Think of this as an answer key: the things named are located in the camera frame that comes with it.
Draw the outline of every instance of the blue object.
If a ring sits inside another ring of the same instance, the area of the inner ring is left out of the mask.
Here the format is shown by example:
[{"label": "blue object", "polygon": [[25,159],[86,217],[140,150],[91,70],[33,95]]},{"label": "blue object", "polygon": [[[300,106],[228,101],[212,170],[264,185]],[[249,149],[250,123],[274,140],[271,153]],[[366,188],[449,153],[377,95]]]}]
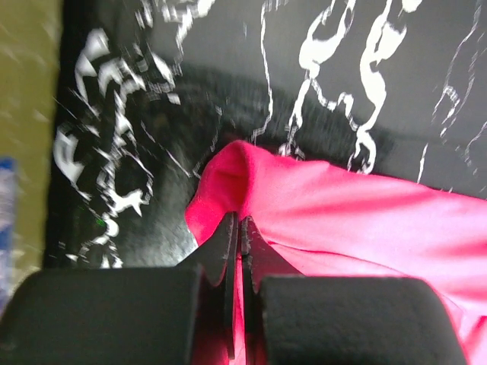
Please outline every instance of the blue object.
[{"label": "blue object", "polygon": [[0,311],[8,301],[14,227],[14,161],[0,158]]}]

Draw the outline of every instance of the yellow surface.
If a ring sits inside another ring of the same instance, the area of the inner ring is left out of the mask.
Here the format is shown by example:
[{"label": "yellow surface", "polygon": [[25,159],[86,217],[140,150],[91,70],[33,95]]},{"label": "yellow surface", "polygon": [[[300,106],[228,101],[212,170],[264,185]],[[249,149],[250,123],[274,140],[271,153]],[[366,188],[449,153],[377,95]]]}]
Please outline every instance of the yellow surface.
[{"label": "yellow surface", "polygon": [[0,156],[17,160],[20,184],[17,285],[42,257],[61,1],[0,0],[0,9]]}]

